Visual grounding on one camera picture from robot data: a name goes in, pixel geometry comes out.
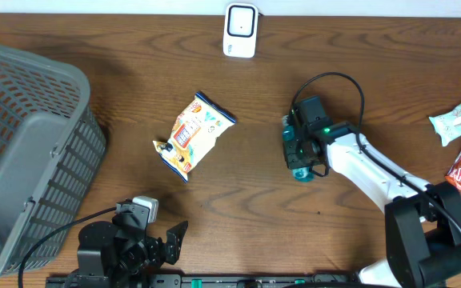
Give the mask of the teal mouthwash bottle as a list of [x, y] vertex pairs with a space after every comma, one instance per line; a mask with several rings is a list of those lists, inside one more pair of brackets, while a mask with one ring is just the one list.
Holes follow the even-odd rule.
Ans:
[[311, 173], [310, 163], [303, 155], [302, 142], [296, 134], [295, 128], [291, 125], [285, 125], [282, 138], [284, 159], [293, 177], [300, 182], [311, 181], [314, 175]]

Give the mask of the yellow snack bag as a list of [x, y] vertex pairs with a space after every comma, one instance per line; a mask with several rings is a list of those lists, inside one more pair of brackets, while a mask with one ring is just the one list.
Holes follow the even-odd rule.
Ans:
[[168, 140], [153, 141], [153, 145], [162, 161], [188, 182], [188, 174], [235, 123], [233, 114], [198, 91], [176, 118]]

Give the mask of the light teal wipes packet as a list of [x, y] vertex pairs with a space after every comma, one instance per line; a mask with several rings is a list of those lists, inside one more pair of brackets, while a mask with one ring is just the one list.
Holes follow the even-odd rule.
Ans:
[[461, 103], [452, 111], [429, 117], [429, 120], [440, 136], [442, 146], [447, 146], [461, 136]]

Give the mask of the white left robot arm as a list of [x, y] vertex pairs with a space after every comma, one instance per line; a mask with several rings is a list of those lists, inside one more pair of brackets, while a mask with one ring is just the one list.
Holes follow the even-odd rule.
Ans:
[[115, 207], [109, 222], [92, 222], [78, 235], [79, 287], [150, 287], [145, 272], [179, 257], [188, 222], [180, 222], [166, 232], [166, 239], [149, 236], [158, 201], [126, 200]]

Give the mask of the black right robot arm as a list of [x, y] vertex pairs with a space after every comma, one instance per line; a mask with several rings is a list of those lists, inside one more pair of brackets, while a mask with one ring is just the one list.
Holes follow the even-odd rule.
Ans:
[[351, 123], [333, 123], [317, 96], [294, 103], [282, 124], [295, 179], [337, 172], [384, 215], [387, 256], [357, 273], [361, 284], [438, 287], [461, 274], [461, 195], [452, 184], [432, 185], [406, 172]]

